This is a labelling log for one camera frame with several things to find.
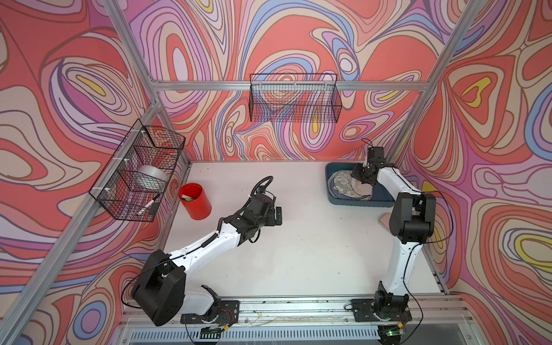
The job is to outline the white green flowers coaster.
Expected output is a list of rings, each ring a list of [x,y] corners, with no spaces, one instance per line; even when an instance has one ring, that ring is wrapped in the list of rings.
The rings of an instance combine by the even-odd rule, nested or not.
[[[352,190],[352,171],[338,170],[329,179],[329,187],[334,198],[356,199],[356,193]]]

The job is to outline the pink cartoon girl coaster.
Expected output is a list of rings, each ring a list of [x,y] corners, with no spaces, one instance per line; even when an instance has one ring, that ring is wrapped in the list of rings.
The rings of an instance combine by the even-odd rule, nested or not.
[[[372,197],[373,186],[369,183],[362,183],[358,179],[352,178],[351,184],[352,190],[359,200],[369,200]]]

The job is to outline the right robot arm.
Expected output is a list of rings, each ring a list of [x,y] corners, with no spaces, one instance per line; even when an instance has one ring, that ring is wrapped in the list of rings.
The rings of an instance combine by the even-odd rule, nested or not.
[[[369,147],[365,163],[358,163],[352,177],[372,186],[380,184],[394,198],[389,230],[395,237],[385,279],[378,285],[373,309],[404,311],[410,299],[409,283],[422,245],[434,234],[436,198],[408,182],[399,169],[384,158],[383,147]]]

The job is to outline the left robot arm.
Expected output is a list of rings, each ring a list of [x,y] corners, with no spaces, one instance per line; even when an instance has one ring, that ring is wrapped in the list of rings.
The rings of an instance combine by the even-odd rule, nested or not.
[[[153,252],[137,276],[132,299],[155,326],[163,326],[177,315],[204,323],[216,321],[221,313],[220,297],[207,285],[187,288],[187,279],[226,252],[256,242],[263,227],[280,226],[282,209],[275,201],[273,195],[251,195],[240,210],[220,218],[217,228],[200,240],[170,253]]]

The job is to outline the teal plastic storage box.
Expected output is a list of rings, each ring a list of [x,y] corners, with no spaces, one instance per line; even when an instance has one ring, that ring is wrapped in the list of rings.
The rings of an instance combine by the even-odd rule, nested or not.
[[[354,191],[352,170],[356,163],[330,162],[325,167],[326,189],[329,201],[340,206],[390,208],[395,199],[380,184],[372,188],[369,194],[358,194]]]

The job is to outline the pink rectangular pad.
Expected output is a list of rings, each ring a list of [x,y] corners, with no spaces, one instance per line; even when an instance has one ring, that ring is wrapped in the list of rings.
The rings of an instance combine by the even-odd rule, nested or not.
[[[388,232],[390,233],[390,217],[391,213],[382,214],[381,217],[379,217],[378,222],[379,224]]]

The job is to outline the red plastic cup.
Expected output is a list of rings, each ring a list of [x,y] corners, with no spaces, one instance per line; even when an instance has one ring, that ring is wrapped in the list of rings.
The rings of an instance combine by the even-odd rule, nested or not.
[[[212,206],[200,184],[185,184],[179,189],[178,197],[193,220],[200,221],[210,216]]]

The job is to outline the white marker pen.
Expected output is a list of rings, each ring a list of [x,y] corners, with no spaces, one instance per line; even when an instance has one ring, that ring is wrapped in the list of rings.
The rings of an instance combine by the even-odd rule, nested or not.
[[[159,205],[160,205],[160,203],[157,202],[156,200],[151,200],[143,208],[141,208],[138,211],[137,216],[140,216],[140,217],[147,217],[147,216],[155,217],[155,215],[158,212]]]

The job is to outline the silver tape roll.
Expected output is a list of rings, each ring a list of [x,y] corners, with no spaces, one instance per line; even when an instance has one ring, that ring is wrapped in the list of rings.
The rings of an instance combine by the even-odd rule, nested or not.
[[[143,165],[134,176],[138,191],[162,193],[169,180],[168,175],[152,165]]]

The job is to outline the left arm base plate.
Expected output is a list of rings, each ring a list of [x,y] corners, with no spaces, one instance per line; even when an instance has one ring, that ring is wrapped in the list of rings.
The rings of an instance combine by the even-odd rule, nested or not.
[[[239,311],[239,300],[215,301],[204,315],[183,314],[181,323],[187,325],[216,324],[231,326],[239,321]]]

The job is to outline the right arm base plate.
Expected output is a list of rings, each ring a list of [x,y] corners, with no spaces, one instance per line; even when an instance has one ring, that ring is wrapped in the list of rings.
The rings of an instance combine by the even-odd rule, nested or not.
[[[350,303],[356,322],[408,323],[413,320],[406,309],[384,306],[376,310],[373,298],[352,299]]]

